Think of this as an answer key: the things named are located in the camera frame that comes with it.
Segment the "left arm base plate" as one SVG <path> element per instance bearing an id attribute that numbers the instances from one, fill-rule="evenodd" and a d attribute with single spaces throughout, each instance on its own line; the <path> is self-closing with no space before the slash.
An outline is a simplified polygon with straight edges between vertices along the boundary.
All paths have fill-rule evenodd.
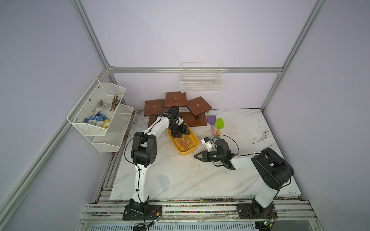
<path id="1" fill-rule="evenodd" d="M 124 221 L 139 221 L 147 220 L 153 221 L 161 216 L 162 214 L 162 205 L 148 205 L 143 208 L 134 209 L 129 205 L 125 206 L 125 210 L 122 216 Z"/>

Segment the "lower white mesh bin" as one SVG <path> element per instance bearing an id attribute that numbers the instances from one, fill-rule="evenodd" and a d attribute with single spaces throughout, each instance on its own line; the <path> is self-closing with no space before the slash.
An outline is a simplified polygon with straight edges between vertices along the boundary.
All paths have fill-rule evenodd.
<path id="1" fill-rule="evenodd" d="M 96 136 L 93 139 L 92 145 L 100 153 L 116 153 L 119 151 L 133 111 L 133 107 L 124 104 L 118 105 L 116 114 L 111 120 L 105 136 Z"/>

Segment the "blue white cloth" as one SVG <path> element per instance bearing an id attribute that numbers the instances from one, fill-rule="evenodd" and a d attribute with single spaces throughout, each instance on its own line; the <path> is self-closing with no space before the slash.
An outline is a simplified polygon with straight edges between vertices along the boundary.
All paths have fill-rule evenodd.
<path id="1" fill-rule="evenodd" d="M 85 118 L 83 122 L 97 127 L 101 127 L 104 121 L 108 119 L 108 117 L 102 113 L 102 111 L 106 110 L 107 108 L 108 104 L 104 104 L 104 101 L 101 100 L 100 103 L 95 108 L 95 110 L 93 111 L 93 115 L 89 118 Z"/>

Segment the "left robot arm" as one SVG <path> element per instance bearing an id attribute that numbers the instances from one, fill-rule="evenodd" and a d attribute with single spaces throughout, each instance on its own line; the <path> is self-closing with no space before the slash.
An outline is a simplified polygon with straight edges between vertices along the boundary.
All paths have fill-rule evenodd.
<path id="1" fill-rule="evenodd" d="M 136 132 L 130 139 L 132 142 L 131 158 L 127 162 L 135 167 L 135 187 L 129 201 L 129 210 L 144 214 L 149 208 L 149 196 L 146 193 L 146 177 L 149 165 L 157 157 L 157 137 L 164 131 L 170 131 L 174 138 L 189 135 L 188 125 L 180 116 L 177 108 L 166 107 L 163 113 L 157 115 L 155 122 L 146 130 Z"/>

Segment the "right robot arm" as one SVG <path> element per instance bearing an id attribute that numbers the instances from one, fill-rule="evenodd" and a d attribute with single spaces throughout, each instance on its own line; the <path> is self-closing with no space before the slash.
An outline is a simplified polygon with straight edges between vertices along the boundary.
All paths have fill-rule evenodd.
<path id="1" fill-rule="evenodd" d="M 222 167 L 229 170 L 257 170 L 264 183 L 252 200 L 251 209 L 255 214 L 262 214 L 269 209 L 280 190 L 292 182 L 294 169 L 270 147 L 259 153 L 240 155 L 232 153 L 224 139 L 202 140 L 202 143 L 207 150 L 194 155 L 194 158 L 203 163 L 220 162 Z"/>

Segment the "white mesh bin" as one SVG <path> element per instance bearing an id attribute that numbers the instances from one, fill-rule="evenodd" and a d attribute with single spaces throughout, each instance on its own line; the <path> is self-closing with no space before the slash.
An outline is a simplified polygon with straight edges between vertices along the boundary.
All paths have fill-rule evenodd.
<path id="1" fill-rule="evenodd" d="M 95 79 L 85 92 L 79 103 L 67 116 L 67 121 L 83 136 L 105 136 L 108 128 L 104 128 L 104 118 L 112 120 L 118 109 L 112 109 L 112 103 L 119 103 L 125 93 L 119 85 L 100 82 Z"/>
<path id="2" fill-rule="evenodd" d="M 100 153 L 116 153 L 119 151 L 133 111 L 133 107 L 124 104 L 118 105 L 116 114 L 111 120 L 105 136 L 96 136 L 93 139 L 92 145 Z"/>

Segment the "yellow item in bin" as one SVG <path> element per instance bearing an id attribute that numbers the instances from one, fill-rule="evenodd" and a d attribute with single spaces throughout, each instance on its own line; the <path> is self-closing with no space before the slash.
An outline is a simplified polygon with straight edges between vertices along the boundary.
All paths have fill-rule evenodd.
<path id="1" fill-rule="evenodd" d="M 104 123 L 101 126 L 101 128 L 107 129 L 109 125 L 110 125 L 110 120 L 107 119 L 107 120 L 104 121 Z"/>

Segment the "yellow plastic storage box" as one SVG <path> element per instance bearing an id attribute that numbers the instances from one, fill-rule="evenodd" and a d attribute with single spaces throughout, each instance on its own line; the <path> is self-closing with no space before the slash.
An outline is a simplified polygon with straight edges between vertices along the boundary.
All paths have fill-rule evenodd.
<path id="1" fill-rule="evenodd" d="M 182 135 L 181 138 L 174 138 L 171 135 L 171 131 L 167 130 L 167 134 L 170 140 L 172 141 L 174 147 L 176 148 L 177 152 L 182 156 L 186 156 L 196 151 L 196 149 L 199 146 L 199 139 L 197 138 L 197 136 L 194 134 L 190 127 L 188 127 L 188 130 L 190 134 Z"/>

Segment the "brown clothespins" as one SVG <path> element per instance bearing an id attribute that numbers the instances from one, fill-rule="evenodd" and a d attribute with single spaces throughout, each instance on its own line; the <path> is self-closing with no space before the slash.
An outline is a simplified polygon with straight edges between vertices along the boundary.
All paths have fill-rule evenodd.
<path id="1" fill-rule="evenodd" d="M 120 103 L 120 100 L 121 100 L 121 98 L 120 98 L 118 95 L 115 95 L 115 96 L 113 97 L 110 111 L 115 112 L 115 110 L 116 110 L 117 106 L 118 106 L 118 105 L 119 105 L 119 103 Z"/>

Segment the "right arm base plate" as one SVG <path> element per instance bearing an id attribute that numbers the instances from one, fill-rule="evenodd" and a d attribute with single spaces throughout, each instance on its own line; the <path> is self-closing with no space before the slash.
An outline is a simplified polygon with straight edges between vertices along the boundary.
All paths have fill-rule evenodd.
<path id="1" fill-rule="evenodd" d="M 273 205 L 262 208 L 259 204 L 237 204 L 237 212 L 240 219 L 270 219 L 278 217 Z"/>

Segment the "green toy trowel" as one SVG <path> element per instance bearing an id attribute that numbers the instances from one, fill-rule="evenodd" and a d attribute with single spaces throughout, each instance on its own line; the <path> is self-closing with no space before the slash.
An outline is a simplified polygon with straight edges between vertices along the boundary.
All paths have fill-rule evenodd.
<path id="1" fill-rule="evenodd" d="M 224 128 L 224 121 L 222 118 L 218 118 L 215 122 L 215 128 L 216 128 L 216 135 L 220 135 L 221 134 L 221 129 Z"/>

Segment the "long pink stencil ruler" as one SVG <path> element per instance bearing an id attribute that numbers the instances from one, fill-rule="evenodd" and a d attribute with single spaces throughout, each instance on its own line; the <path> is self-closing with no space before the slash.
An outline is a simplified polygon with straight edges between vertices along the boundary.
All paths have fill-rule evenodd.
<path id="1" fill-rule="evenodd" d="M 195 148 L 195 143 L 189 135 L 184 135 L 182 138 L 175 138 L 175 145 L 180 152 L 187 152 Z"/>

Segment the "upper white mesh bin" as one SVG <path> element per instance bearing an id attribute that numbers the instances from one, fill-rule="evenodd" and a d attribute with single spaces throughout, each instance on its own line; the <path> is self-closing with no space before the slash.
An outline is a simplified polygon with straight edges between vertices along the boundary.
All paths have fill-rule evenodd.
<path id="1" fill-rule="evenodd" d="M 119 85 L 100 82 L 95 79 L 85 92 L 79 103 L 67 116 L 67 121 L 83 136 L 105 136 L 108 128 L 104 128 L 104 118 L 112 120 L 118 109 L 112 109 L 112 103 L 119 103 L 125 93 Z"/>

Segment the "blue clear protractor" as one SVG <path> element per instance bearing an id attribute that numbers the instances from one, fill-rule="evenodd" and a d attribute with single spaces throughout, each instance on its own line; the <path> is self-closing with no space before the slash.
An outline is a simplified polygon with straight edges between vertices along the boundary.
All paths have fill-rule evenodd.
<path id="1" fill-rule="evenodd" d="M 157 179 L 158 179 L 159 184 L 161 186 L 162 192 L 165 192 L 166 190 L 168 190 L 169 185 L 170 185 L 169 178 L 167 176 L 165 176 L 165 175 L 159 175 L 157 177 Z"/>

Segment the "brown wooden tiered stand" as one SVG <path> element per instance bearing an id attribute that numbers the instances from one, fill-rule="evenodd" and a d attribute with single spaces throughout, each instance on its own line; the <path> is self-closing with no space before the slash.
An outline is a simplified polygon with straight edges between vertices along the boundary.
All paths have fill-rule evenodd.
<path id="1" fill-rule="evenodd" d="M 180 91 L 167 92 L 163 99 L 145 101 L 144 116 L 149 117 L 148 125 L 154 123 L 159 114 L 175 110 L 184 122 L 191 127 L 207 126 L 206 113 L 211 105 L 201 96 L 188 99 L 186 93 Z"/>

